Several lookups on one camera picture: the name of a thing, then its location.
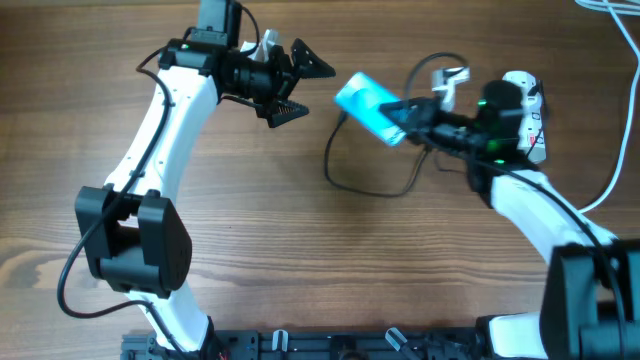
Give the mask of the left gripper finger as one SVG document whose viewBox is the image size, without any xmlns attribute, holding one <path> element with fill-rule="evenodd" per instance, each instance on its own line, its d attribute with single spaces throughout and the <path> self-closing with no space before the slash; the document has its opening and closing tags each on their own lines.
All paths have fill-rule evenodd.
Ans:
<svg viewBox="0 0 640 360">
<path fill-rule="evenodd" d="M 336 76 L 335 69 L 317 56 L 300 38 L 291 46 L 294 75 L 301 79 L 321 79 Z"/>
<path fill-rule="evenodd" d="M 302 104 L 289 100 L 277 100 L 268 107 L 265 119 L 270 128 L 276 128 L 308 114 L 309 109 Z"/>
</svg>

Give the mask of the blue screen smartphone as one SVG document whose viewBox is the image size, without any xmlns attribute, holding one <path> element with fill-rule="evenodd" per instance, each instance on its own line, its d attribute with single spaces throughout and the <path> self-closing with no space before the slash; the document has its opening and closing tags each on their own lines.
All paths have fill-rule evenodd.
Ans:
<svg viewBox="0 0 640 360">
<path fill-rule="evenodd" d="M 397 146 L 405 139 L 406 133 L 380 112 L 382 104 L 400 99 L 365 73 L 355 73 L 334 101 L 387 146 Z"/>
</svg>

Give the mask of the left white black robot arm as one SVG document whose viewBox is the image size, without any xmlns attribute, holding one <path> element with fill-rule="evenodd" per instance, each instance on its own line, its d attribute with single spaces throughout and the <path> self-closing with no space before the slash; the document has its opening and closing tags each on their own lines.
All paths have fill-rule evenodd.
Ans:
<svg viewBox="0 0 640 360">
<path fill-rule="evenodd" d="M 227 354 L 187 283 L 192 241 L 175 208 L 203 124 L 229 100 L 278 127 L 308 112 L 290 98 L 300 80 L 335 74 L 301 40 L 284 50 L 274 31 L 241 45 L 246 14 L 237 1 L 204 1 L 196 25 L 153 52 L 155 94 L 131 146 L 103 186 L 85 187 L 76 199 L 81 238 L 73 252 L 144 311 L 154 329 L 142 348 L 149 357 Z"/>
</svg>

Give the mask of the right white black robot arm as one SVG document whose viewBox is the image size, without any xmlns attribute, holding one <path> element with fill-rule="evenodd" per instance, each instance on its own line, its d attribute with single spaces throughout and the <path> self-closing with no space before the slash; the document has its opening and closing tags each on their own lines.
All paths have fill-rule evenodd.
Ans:
<svg viewBox="0 0 640 360">
<path fill-rule="evenodd" d="M 482 90 L 475 117 L 437 98 L 384 103 L 380 112 L 416 144 L 465 161 L 470 188 L 510 220 L 548 264 L 539 311 L 479 321 L 492 359 L 636 359 L 639 243 L 597 227 L 553 189 L 518 148 L 522 90 Z"/>
</svg>

